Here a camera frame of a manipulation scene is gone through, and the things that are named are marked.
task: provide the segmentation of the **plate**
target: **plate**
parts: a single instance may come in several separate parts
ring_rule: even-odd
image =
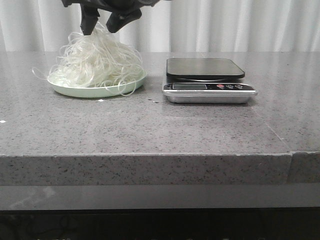
[[[66,96],[75,97],[75,98],[107,98],[113,97],[122,94],[131,93],[134,89],[140,88],[146,80],[145,73],[142,78],[136,82],[129,82],[116,86],[107,86],[107,87],[68,87],[60,86],[48,81],[53,89]]]

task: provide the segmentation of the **digital scale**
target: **digital scale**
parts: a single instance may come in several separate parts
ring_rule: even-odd
[[[244,76],[226,58],[170,58],[162,91],[172,103],[243,104],[257,94]]]

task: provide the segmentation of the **white curtain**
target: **white curtain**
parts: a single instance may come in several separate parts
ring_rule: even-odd
[[[0,0],[0,51],[58,51],[80,19],[78,4]],[[320,51],[320,0],[162,0],[115,36],[141,52]]]

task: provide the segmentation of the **dark floor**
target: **dark floor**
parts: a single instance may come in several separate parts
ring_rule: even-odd
[[[320,240],[320,208],[0,212],[0,240]]]

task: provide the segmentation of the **gray countertop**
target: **gray countertop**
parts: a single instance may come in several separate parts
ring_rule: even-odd
[[[103,101],[63,96],[33,75],[56,56],[0,53],[0,185],[320,182],[320,52],[143,53],[144,86]],[[232,59],[258,95],[170,103],[172,57]]]

